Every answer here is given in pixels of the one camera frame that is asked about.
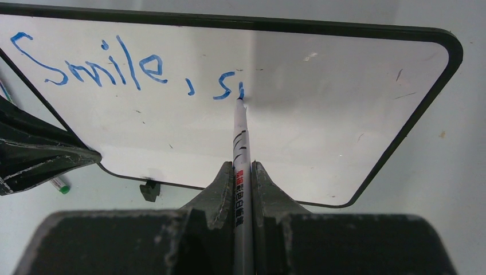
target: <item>black border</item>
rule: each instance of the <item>black border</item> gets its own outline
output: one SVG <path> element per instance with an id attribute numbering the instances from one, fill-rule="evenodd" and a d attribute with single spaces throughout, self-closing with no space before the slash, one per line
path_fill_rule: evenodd
<path id="1" fill-rule="evenodd" d="M 408 121 L 399 131 L 395 139 L 384 151 L 378 162 L 370 171 L 364 182 L 358 188 L 351 200 L 343 205 L 323 205 L 319 203 L 299 202 L 304 205 L 343 208 L 352 205 L 358 197 L 364 192 L 371 180 L 376 176 L 378 171 L 383 167 L 388 158 L 397 149 L 410 130 L 413 128 L 418 119 L 422 116 L 428 106 L 441 92 L 445 84 L 450 80 L 463 61 L 463 47 L 459 40 L 450 32 L 442 29 L 429 27 L 406 27 L 406 26 L 389 26 L 389 25 L 370 25 L 361 23 L 339 23 L 339 22 L 322 22 L 296 19 L 274 19 L 259 17 L 238 17 L 224 15 L 200 15 L 200 14 L 175 14 L 175 13 L 156 13 L 148 11 L 125 11 L 125 10 L 103 10 L 103 9 L 79 9 L 73 7 L 56 7 L 40 5 L 22 5 L 0 3 L 0 14 L 24 15 L 31 17 L 49 17 L 63 19 L 79 19 L 90 21 L 109 21 L 124 23 L 143 23 L 152 25 L 173 25 L 173 26 L 192 26 L 200 28 L 219 28 L 219 29 L 242 29 L 242 30 L 261 30 L 268 32 L 286 32 L 286 33 L 303 33 L 303 34 L 321 34 L 327 36 L 342 37 L 362 37 L 377 38 L 386 40 L 403 40 L 403 41 L 421 41 L 434 42 L 442 45 L 449 53 L 449 62 L 432 86 L 430 91 L 424 97 L 417 109 L 412 113 Z M 21 78 L 21 80 L 32 90 L 32 92 L 41 100 L 47 109 L 59 120 L 66 130 L 74 135 L 80 143 L 83 142 L 71 130 L 66 122 L 52 108 L 52 106 L 41 96 L 39 91 L 30 83 L 22 72 L 13 64 L 8 56 L 0 49 L 0 56 L 12 68 L 12 70 Z M 120 176 L 106 170 L 101 163 L 100 168 L 110 175 L 133 180 L 146 180 L 132 178 L 129 176 Z M 175 183 L 166 183 L 166 185 L 179 186 L 203 190 L 200 187 L 190 187 Z"/>

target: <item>blue marker writing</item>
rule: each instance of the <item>blue marker writing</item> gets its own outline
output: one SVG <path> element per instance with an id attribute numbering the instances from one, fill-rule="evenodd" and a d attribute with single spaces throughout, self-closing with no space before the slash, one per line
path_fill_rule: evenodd
<path id="1" fill-rule="evenodd" d="M 58 86 L 61 86 L 61 85 L 64 85 L 68 82 L 68 76 L 61 70 L 59 69 L 56 69 L 56 68 L 52 68 L 52 67 L 49 67 L 47 65 L 44 65 L 42 63 L 40 63 L 39 61 L 37 61 L 35 58 L 33 58 L 32 56 L 30 56 L 30 54 L 26 53 L 24 50 L 22 50 L 18 45 L 17 45 L 17 40 L 19 40 L 20 38 L 22 37 L 26 37 L 28 38 L 29 40 L 33 40 L 32 36 L 26 34 L 26 33 L 23 33 L 23 32 L 19 32 L 17 33 L 16 35 L 12 36 L 10 38 L 10 41 L 12 42 L 12 44 L 14 44 L 14 46 L 17 48 L 17 50 L 19 50 L 21 53 L 25 54 L 25 56 L 29 57 L 32 61 L 34 61 L 37 65 L 43 67 L 43 68 L 46 68 L 46 69 L 49 69 L 49 70 L 52 70 L 54 72 L 58 72 L 60 74 L 62 74 L 62 81 L 61 82 L 55 82 L 55 81 L 52 81 L 50 79 L 45 79 L 44 82 L 52 82 Z"/>
<path id="2" fill-rule="evenodd" d="M 106 41 L 101 40 L 101 48 L 104 49 L 104 50 L 109 49 L 109 45 L 106 43 Z"/>
<path id="3" fill-rule="evenodd" d="M 108 50 L 109 49 L 109 45 L 108 43 L 106 43 L 106 41 L 104 40 L 101 40 L 101 48 L 103 50 Z M 112 56 L 109 56 L 108 59 L 111 61 L 111 63 L 113 64 L 113 66 L 115 67 L 115 70 L 116 72 L 118 73 L 118 75 L 120 76 L 120 79 L 121 79 L 121 83 L 123 83 L 124 85 L 127 85 L 127 82 L 125 81 L 125 77 L 123 77 L 123 74 L 122 72 L 120 71 L 120 67 L 118 66 L 118 63 L 115 62 L 115 60 L 113 59 Z"/>
<path id="4" fill-rule="evenodd" d="M 220 86 L 222 86 L 223 89 L 225 90 L 225 93 L 223 93 L 220 96 L 213 96 L 213 99 L 215 99 L 215 100 L 225 99 L 229 96 L 229 94 L 231 93 L 231 90 L 223 83 L 224 79 L 229 77 L 229 76 L 234 76 L 234 72 L 227 72 L 227 73 L 224 73 L 220 76 L 220 79 L 218 81 L 220 82 Z"/>
<path id="5" fill-rule="evenodd" d="M 145 68 L 145 64 L 149 63 L 151 61 L 157 61 L 157 70 L 149 70 Z M 146 75 L 148 75 L 151 79 L 160 82 L 160 83 L 167 83 L 167 79 L 159 79 L 154 77 L 152 74 L 155 74 L 156 76 L 161 76 L 162 75 L 162 59 L 160 59 L 160 56 L 156 54 L 152 54 L 149 57 L 146 57 L 139 62 L 140 69 L 142 69 L 142 72 L 144 72 Z"/>
<path id="6" fill-rule="evenodd" d="M 132 63 L 132 58 L 130 57 L 130 54 L 127 50 L 127 47 L 125 46 L 125 43 L 123 43 L 120 36 L 116 36 L 116 39 L 118 40 L 118 43 L 120 43 L 120 46 L 123 49 L 125 56 L 127 57 L 128 66 L 130 67 L 130 75 L 132 76 L 132 79 L 134 80 L 135 86 L 137 87 L 137 90 L 140 90 L 140 84 L 138 83 L 138 80 L 135 77 L 134 65 Z"/>
<path id="7" fill-rule="evenodd" d="M 85 71 L 95 82 L 96 84 L 98 84 L 98 86 L 102 87 L 102 84 L 101 84 L 101 80 L 100 80 L 100 75 L 98 74 L 98 71 L 95 69 L 99 69 L 101 70 L 102 72 L 104 72 L 108 77 L 109 79 L 111 80 L 111 83 L 113 85 L 116 85 L 115 83 L 115 79 L 113 78 L 113 76 L 107 71 L 105 70 L 104 68 L 102 68 L 100 65 L 98 64 L 95 64 L 95 63 L 91 63 L 91 62 L 88 62 L 86 61 L 85 63 L 91 67 L 91 69 L 93 70 L 93 73 L 92 74 L 90 71 L 88 71 L 88 69 L 86 69 L 85 67 L 83 66 L 75 66 L 75 65 L 72 65 L 70 64 L 69 62 L 67 61 L 64 61 L 66 62 L 66 64 L 68 64 L 68 68 L 69 70 L 71 71 L 71 73 L 81 82 L 84 82 L 83 78 L 81 78 L 81 76 L 79 75 L 79 73 L 76 71 L 76 70 L 83 70 Z"/>
<path id="8" fill-rule="evenodd" d="M 189 86 L 189 89 L 190 89 L 189 93 L 187 93 L 187 94 L 190 95 L 190 96 L 193 96 L 195 94 L 193 84 L 191 83 L 189 78 L 186 78 L 186 82 L 187 82 L 187 85 Z"/>

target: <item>whiteboard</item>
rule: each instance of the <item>whiteboard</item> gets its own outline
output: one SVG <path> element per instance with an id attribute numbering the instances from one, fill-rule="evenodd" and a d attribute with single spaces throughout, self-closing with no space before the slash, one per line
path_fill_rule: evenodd
<path id="1" fill-rule="evenodd" d="M 362 192 L 449 63 L 410 37 L 85 15 L 0 15 L 0 48 L 107 171 L 206 187 L 232 159 L 242 85 L 252 157 L 293 199 L 331 207 Z"/>

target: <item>white marker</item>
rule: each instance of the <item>white marker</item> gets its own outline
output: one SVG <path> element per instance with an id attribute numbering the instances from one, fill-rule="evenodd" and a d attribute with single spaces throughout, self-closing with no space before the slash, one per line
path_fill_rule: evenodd
<path id="1" fill-rule="evenodd" d="M 234 274 L 254 275 L 251 162 L 243 88 L 234 111 L 233 168 L 234 190 Z"/>

